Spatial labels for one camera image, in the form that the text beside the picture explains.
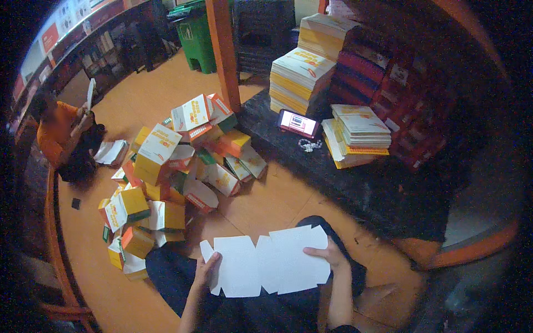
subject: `smartphone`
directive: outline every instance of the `smartphone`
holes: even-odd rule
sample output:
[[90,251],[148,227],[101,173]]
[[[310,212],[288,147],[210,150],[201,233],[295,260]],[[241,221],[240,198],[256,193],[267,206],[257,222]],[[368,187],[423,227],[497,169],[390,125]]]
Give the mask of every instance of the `smartphone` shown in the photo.
[[279,111],[278,126],[287,131],[297,133],[309,139],[314,139],[320,124],[304,116],[292,113],[289,110]]

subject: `small black object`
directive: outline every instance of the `small black object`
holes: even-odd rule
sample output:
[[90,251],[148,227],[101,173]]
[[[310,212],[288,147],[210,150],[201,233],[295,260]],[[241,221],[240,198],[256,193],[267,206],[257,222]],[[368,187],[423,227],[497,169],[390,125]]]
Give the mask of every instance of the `small black object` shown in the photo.
[[82,202],[82,201],[79,200],[79,199],[76,199],[76,198],[72,199],[72,208],[79,210],[79,203],[80,202]]

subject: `human hand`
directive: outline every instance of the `human hand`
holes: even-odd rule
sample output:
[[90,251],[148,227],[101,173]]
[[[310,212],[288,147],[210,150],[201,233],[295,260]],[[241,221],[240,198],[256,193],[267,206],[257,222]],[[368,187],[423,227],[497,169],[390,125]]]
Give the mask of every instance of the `human hand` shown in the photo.
[[204,258],[201,257],[196,261],[196,275],[195,280],[192,283],[193,285],[196,285],[197,287],[203,287],[207,285],[211,279],[211,276],[213,274],[213,270],[217,266],[217,263],[222,258],[222,255],[218,252],[213,253],[211,258],[207,261],[207,263],[204,261]]
[[82,132],[88,130],[93,125],[93,118],[89,115],[84,115],[82,121],[80,121],[79,126]]
[[304,247],[303,252],[310,256],[324,258],[327,262],[329,262],[333,272],[350,268],[350,263],[330,236],[328,236],[328,247],[326,249]]

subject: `white beads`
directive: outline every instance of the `white beads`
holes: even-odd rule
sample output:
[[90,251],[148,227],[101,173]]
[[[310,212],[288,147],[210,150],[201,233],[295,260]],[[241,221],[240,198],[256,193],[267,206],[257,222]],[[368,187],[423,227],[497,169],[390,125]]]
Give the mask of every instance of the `white beads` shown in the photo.
[[311,143],[311,141],[307,139],[300,139],[298,141],[298,145],[305,152],[312,152],[314,149],[320,149],[320,147],[322,147],[322,140],[318,140],[316,143]]

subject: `orange shirt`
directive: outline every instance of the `orange shirt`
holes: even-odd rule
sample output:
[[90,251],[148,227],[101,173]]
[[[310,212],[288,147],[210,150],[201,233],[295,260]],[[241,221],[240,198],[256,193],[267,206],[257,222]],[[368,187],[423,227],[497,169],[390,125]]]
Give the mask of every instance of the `orange shirt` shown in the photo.
[[77,118],[78,108],[63,102],[58,102],[55,109],[55,121],[45,123],[41,120],[37,130],[37,143],[43,155],[53,168],[57,169],[59,156],[63,152],[63,145],[67,143],[72,132],[72,124]]

